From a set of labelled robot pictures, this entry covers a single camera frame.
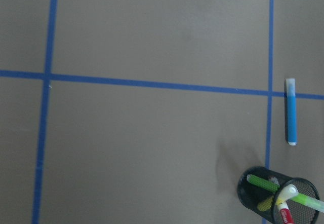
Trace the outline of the blue highlighter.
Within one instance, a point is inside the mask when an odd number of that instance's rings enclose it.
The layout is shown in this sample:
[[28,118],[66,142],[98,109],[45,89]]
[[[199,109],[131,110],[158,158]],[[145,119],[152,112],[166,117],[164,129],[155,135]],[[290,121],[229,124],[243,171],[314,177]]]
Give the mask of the blue highlighter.
[[287,142],[290,146],[297,144],[296,84],[294,78],[286,79],[287,96]]

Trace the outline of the green highlighter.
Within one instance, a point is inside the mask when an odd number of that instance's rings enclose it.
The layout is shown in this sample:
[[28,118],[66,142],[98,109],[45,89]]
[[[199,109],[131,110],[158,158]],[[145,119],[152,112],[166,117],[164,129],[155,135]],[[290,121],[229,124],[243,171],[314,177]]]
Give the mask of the green highlighter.
[[307,206],[323,213],[323,201],[300,193],[297,187],[293,184],[288,184],[286,187],[283,187],[281,190],[279,190],[279,185],[269,180],[257,177],[253,174],[247,175],[247,181],[252,185],[255,185],[272,193],[278,193],[276,204],[282,204],[287,200],[292,200],[301,205]]

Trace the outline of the red white marker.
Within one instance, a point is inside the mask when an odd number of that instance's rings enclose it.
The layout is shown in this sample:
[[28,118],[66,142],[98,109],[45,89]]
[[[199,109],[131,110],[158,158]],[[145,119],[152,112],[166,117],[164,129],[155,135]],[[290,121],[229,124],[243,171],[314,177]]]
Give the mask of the red white marker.
[[278,204],[277,208],[284,224],[295,224],[294,219],[291,215],[291,212],[286,202]]

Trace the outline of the yellow highlighter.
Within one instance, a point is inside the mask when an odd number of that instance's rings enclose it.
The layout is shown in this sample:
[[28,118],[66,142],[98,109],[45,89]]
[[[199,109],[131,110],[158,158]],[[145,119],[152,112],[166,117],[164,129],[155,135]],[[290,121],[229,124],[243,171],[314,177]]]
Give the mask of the yellow highlighter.
[[[277,199],[275,201],[275,205],[277,206],[280,203],[286,202],[289,199],[292,199],[293,197],[296,197],[299,194],[299,191],[297,190],[297,187],[293,184],[289,184],[288,186],[284,187],[277,196]],[[272,202],[274,200],[274,196],[271,196],[267,198],[266,200],[258,203],[257,209],[259,211],[267,211],[271,208]]]

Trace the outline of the black mesh pen cup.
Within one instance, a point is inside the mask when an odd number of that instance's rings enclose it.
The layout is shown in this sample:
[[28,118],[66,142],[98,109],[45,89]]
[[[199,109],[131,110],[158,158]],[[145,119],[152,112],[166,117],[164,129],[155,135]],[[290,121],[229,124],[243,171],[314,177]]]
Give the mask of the black mesh pen cup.
[[270,223],[288,223],[276,201],[288,185],[294,185],[303,196],[320,200],[316,187],[308,180],[255,166],[246,170],[237,185],[240,202]]

